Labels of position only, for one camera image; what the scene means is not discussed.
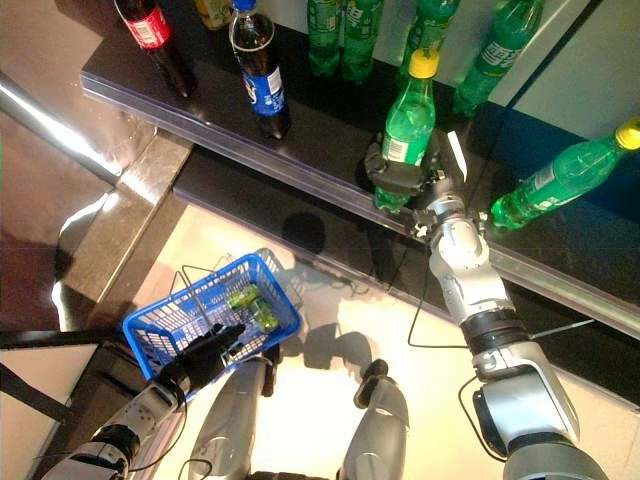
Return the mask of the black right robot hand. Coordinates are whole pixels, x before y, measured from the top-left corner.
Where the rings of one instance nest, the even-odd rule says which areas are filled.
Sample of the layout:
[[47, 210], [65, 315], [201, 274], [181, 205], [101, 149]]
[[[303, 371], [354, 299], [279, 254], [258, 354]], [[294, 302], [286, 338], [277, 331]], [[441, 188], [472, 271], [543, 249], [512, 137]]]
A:
[[381, 145], [373, 142], [365, 154], [364, 169], [374, 186], [417, 197], [424, 205], [459, 192], [468, 175], [457, 133], [442, 130], [432, 135], [420, 166], [385, 160]]

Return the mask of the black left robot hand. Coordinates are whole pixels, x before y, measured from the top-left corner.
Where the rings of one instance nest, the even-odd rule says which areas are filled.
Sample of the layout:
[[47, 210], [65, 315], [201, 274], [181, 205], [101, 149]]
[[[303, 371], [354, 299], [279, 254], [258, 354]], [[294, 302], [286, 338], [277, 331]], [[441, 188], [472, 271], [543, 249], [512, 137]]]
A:
[[244, 324], [214, 328], [191, 342], [170, 363], [165, 365], [154, 381], [166, 387], [180, 403], [197, 392], [226, 368], [223, 355], [244, 333]]

